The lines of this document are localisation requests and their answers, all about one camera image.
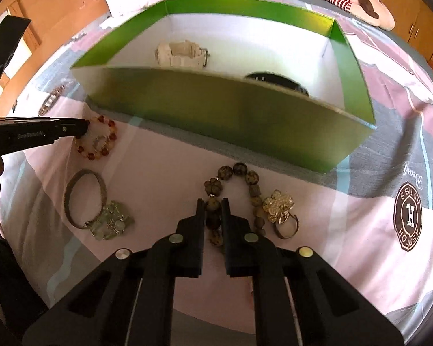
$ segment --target wooden door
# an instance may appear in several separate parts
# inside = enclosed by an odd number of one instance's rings
[[[433,12],[425,4],[420,4],[420,11],[409,44],[426,60],[433,55]]]
[[[393,32],[408,42],[414,32],[417,16],[423,2],[421,0],[381,0],[381,2],[393,14],[395,21]]]

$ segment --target open cardboard box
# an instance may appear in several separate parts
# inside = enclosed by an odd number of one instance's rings
[[[162,42],[207,48],[202,71],[160,69]],[[166,0],[125,22],[72,72],[99,107],[327,172],[375,120],[358,62],[332,18],[261,0]],[[310,97],[256,80],[272,72]]]

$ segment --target wooden wall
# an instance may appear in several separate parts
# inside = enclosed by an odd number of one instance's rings
[[[32,20],[24,41],[32,56],[7,83],[0,96],[0,116],[8,114],[38,69],[72,36],[109,11],[105,0],[2,0],[0,15]]]

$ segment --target bed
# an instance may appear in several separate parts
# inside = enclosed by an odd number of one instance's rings
[[[48,306],[118,248],[149,248],[174,232],[204,197],[203,183],[222,165],[246,162],[260,175],[262,193],[293,196],[301,227],[277,246],[311,246],[385,314],[408,341],[433,305],[433,74],[425,61],[388,33],[359,22],[322,0],[272,0],[335,18],[359,60],[369,89],[377,130],[336,169],[319,174],[260,157],[250,151],[134,116],[100,110],[87,99],[70,66],[109,29],[95,26],[61,48],[18,99],[13,116],[36,116],[45,92],[65,84],[47,116],[116,122],[118,140],[108,157],[88,161],[71,138],[3,158],[0,221],[30,284]],[[71,226],[63,196],[80,169],[100,174],[108,200],[128,206],[134,225],[125,235],[96,241]],[[420,235],[410,251],[393,224],[403,185],[417,191]],[[250,219],[242,183],[225,188],[232,213]],[[76,186],[71,210],[87,220],[99,207],[94,179]],[[224,257],[208,238],[203,275],[177,279],[172,344],[245,345],[255,342],[249,279],[230,279]]]

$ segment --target amber bead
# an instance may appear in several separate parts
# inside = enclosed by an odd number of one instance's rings
[[[206,203],[206,210],[208,212],[216,212],[220,209],[220,202],[214,196],[210,197]]]
[[[253,198],[250,198],[250,203],[252,203],[253,206],[261,206],[263,200],[259,196],[254,196]]]
[[[253,209],[253,215],[254,215],[255,217],[264,217],[265,212],[264,212],[264,210],[263,210],[263,207],[261,207],[261,206],[256,206],[256,207]]]
[[[248,193],[250,194],[250,197],[260,196],[261,191],[259,185],[250,185],[248,187]]]
[[[256,171],[249,170],[246,173],[246,182],[248,185],[256,185],[259,180],[260,180],[260,177]]]
[[[255,217],[255,221],[253,222],[253,225],[256,229],[261,229],[264,226],[264,218],[261,217]]]
[[[206,227],[210,230],[217,230],[221,225],[219,212],[207,212]]]
[[[209,196],[210,195],[220,196],[223,190],[223,185],[216,178],[211,178],[210,181],[205,181],[204,187],[206,188],[206,193]]]
[[[233,166],[233,173],[237,176],[245,176],[247,174],[247,165],[243,162],[235,163]]]
[[[223,181],[229,180],[233,176],[233,169],[231,166],[225,165],[218,169],[218,178]]]
[[[223,246],[223,237],[219,230],[211,230],[209,240],[210,243],[216,247]]]

